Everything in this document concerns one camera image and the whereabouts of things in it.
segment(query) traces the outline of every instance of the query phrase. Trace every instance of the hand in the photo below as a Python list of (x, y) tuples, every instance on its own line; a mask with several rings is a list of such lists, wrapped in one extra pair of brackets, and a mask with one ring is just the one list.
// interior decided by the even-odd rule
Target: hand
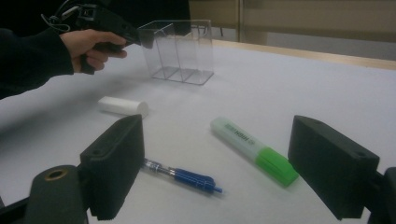
[(69, 50), (75, 72), (81, 72), (80, 56), (84, 54), (87, 55), (87, 63), (96, 71), (105, 67), (108, 57), (125, 58), (127, 55), (125, 50), (112, 52), (93, 48), (98, 43), (106, 42), (121, 46), (126, 44), (124, 38), (111, 32), (95, 30), (73, 31), (62, 34), (61, 39)]

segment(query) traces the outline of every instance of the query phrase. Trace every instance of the green highlighter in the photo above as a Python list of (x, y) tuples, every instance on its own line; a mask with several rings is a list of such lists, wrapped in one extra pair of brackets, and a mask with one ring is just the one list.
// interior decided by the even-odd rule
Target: green highlighter
[(210, 122), (213, 132), (254, 161), (283, 186), (290, 185), (299, 175), (288, 159), (261, 143), (230, 120), (219, 117)]

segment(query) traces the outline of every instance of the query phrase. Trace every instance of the blue pen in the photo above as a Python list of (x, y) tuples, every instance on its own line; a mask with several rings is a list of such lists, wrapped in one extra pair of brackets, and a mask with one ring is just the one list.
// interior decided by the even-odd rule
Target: blue pen
[(207, 175), (198, 175), (178, 168), (168, 167), (166, 169), (163, 168), (163, 166), (160, 163), (156, 161), (150, 161), (148, 159), (145, 159), (143, 168), (147, 168), (151, 172), (154, 172), (156, 174), (169, 175), (173, 177), (177, 182), (187, 184), (189, 186), (205, 191), (207, 193), (213, 193), (214, 191), (218, 193), (222, 193), (222, 189), (216, 187), (216, 183), (214, 179)]

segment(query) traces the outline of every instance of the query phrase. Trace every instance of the pen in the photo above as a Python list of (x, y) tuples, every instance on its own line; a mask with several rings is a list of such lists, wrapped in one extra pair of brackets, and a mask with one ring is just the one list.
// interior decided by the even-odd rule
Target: pen
[(298, 177), (288, 159), (261, 143), (230, 120), (219, 117), (212, 120), (210, 126), (215, 134), (233, 145), (282, 185), (288, 186)]
[(186, 170), (172, 167), (164, 168), (160, 163), (156, 161), (150, 161), (148, 159), (145, 159), (143, 168), (146, 168), (156, 174), (169, 175), (177, 182), (189, 185), (207, 193), (222, 193), (222, 189), (216, 187), (214, 179), (207, 175), (198, 175)]

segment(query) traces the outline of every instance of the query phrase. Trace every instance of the sleeve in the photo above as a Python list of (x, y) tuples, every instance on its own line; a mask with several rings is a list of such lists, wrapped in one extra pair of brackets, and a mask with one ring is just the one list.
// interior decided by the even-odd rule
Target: sleeve
[(52, 29), (27, 37), (0, 29), (0, 69), (0, 99), (36, 89), (51, 77), (74, 74), (70, 54)]

